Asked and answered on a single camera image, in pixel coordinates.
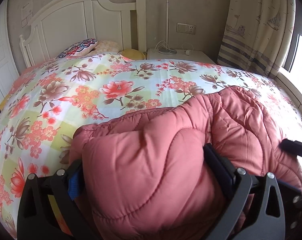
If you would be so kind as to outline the pink quilted comforter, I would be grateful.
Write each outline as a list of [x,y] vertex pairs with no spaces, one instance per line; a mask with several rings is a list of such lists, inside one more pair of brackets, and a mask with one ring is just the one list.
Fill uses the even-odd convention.
[[92,218],[104,239],[199,239],[224,205],[203,146],[302,192],[297,158],[278,147],[284,137],[253,93],[232,86],[178,107],[84,125],[69,159],[83,162]]

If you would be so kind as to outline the wall power socket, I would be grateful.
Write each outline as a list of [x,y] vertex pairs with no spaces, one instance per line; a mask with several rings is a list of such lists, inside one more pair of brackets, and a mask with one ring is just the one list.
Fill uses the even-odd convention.
[[184,33],[184,34],[191,34],[194,35],[196,31],[196,26],[192,24],[186,23],[177,23],[176,24],[176,32],[177,33]]

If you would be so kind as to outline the floral bed sheet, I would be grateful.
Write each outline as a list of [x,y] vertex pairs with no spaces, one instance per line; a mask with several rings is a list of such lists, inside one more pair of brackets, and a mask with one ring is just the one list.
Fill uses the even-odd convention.
[[27,68],[0,112],[0,223],[17,237],[27,175],[48,176],[67,163],[82,125],[239,86],[253,93],[291,140],[302,141],[302,107],[274,80],[195,60],[134,61],[103,53],[52,59]]

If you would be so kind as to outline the yellow pillow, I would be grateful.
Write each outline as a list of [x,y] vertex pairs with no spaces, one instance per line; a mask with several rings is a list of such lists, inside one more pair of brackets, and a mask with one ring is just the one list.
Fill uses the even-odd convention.
[[136,49],[125,49],[120,52],[123,57],[131,60],[145,60],[146,56],[139,50]]

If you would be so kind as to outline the white bedside table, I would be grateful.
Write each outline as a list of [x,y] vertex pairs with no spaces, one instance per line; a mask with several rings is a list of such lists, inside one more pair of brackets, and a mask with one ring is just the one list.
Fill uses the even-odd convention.
[[173,50],[168,51],[165,48],[155,49],[150,48],[147,51],[148,60],[163,60],[163,59],[173,59],[182,61],[194,61],[209,64],[216,64],[212,59],[210,59],[205,53],[197,50],[175,50],[175,54],[172,53]]

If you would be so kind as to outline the colourful patterned cushion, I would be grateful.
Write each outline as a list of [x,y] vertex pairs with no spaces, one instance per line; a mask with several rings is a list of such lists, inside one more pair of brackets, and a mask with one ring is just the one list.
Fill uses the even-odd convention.
[[90,51],[92,51],[96,45],[98,44],[98,41],[95,38],[89,38],[77,43],[74,43],[73,45],[69,46],[67,49],[62,51],[56,59],[62,59],[65,57],[79,57],[79,56],[85,56]]

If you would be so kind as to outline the white wooden headboard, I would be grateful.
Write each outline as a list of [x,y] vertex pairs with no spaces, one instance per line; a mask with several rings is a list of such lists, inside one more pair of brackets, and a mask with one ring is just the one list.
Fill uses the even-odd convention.
[[70,45],[88,39],[111,40],[120,49],[147,51],[146,0],[53,0],[28,22],[30,36],[20,35],[27,67],[58,56]]

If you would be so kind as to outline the pale peach pillow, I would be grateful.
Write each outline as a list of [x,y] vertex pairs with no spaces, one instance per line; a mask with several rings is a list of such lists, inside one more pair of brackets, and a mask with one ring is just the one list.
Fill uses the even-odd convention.
[[102,53],[118,53],[120,51],[120,45],[114,41],[99,41],[95,48],[93,48],[88,56],[98,55]]

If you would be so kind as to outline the white wardrobe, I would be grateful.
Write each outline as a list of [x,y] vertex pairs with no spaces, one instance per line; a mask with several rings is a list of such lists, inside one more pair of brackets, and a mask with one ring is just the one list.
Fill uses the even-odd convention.
[[3,0],[0,5],[0,100],[5,98],[19,77],[10,48],[7,7],[8,0]]

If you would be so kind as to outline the silver lamp pole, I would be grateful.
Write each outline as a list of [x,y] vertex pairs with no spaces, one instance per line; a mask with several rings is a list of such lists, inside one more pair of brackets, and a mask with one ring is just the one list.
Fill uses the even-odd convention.
[[165,40],[158,52],[165,55],[175,55],[177,53],[176,50],[169,47],[169,0],[166,0],[165,5]]

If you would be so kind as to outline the cream patterned curtain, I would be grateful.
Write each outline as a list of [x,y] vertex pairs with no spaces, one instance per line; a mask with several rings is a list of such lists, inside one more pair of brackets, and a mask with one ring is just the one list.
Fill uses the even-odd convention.
[[290,49],[295,9],[295,0],[230,0],[217,62],[276,77]]

